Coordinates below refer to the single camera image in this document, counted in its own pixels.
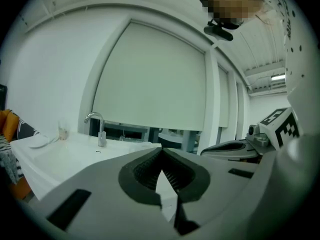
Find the black slot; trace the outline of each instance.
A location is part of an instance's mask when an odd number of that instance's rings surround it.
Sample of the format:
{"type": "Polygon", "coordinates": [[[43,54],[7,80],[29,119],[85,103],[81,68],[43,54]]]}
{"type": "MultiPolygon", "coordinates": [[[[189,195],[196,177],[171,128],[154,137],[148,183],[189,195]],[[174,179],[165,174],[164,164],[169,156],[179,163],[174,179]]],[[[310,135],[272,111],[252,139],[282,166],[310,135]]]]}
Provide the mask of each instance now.
{"type": "Polygon", "coordinates": [[[90,195],[91,192],[89,191],[77,189],[47,218],[47,220],[59,229],[66,230],[90,195]]]}
{"type": "Polygon", "coordinates": [[[235,169],[235,168],[232,168],[230,171],[228,171],[228,173],[234,174],[234,175],[237,175],[237,176],[241,176],[241,177],[245,177],[245,178],[248,178],[248,179],[251,179],[252,176],[254,175],[253,172],[245,171],[245,170],[239,170],[239,169],[235,169]]]}

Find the sink basin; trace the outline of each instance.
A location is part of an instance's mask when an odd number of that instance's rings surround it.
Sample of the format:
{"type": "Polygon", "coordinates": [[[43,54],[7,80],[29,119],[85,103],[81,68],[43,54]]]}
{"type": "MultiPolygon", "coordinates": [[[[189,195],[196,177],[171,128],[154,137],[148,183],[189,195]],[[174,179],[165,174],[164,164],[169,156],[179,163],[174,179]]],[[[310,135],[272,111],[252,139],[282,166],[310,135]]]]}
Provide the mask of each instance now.
{"type": "Polygon", "coordinates": [[[67,140],[58,140],[41,148],[30,148],[33,138],[15,140],[10,145],[26,180],[39,200],[56,186],[94,163],[142,149],[161,147],[159,144],[109,139],[106,146],[99,147],[97,137],[71,133],[67,140]]]}

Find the person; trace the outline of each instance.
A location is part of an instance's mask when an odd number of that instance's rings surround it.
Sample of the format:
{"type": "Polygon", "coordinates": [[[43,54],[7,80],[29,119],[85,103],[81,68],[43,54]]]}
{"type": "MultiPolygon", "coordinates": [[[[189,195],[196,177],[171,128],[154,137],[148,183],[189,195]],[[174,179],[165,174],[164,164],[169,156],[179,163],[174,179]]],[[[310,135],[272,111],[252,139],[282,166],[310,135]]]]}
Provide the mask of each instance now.
{"type": "Polygon", "coordinates": [[[319,42],[294,0],[200,0],[216,21],[245,28],[243,22],[263,14],[266,4],[276,10],[284,29],[287,98],[302,134],[320,133],[319,42]]]}

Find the striped cloth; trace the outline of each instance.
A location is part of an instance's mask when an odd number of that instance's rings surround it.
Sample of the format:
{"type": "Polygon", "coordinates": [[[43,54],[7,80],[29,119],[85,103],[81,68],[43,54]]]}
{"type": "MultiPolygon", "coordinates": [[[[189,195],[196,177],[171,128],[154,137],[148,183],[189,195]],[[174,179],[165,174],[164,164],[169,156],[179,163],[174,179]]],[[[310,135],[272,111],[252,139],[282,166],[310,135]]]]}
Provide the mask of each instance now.
{"type": "Polygon", "coordinates": [[[0,135],[0,166],[5,169],[14,184],[24,176],[18,159],[11,151],[10,143],[3,135],[0,135]]]}

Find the white sink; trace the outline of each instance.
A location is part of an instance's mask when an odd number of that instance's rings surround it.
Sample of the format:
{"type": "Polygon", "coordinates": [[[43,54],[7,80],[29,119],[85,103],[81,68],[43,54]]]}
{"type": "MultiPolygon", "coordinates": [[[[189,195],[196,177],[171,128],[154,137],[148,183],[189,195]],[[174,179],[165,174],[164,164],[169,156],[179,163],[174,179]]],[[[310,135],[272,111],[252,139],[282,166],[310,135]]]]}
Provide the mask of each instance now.
{"type": "Polygon", "coordinates": [[[39,200],[89,165],[138,150],[161,147],[159,144],[109,139],[105,147],[99,147],[97,137],[71,133],[67,140],[58,140],[41,148],[30,148],[33,138],[15,140],[10,145],[26,180],[39,200]]]}

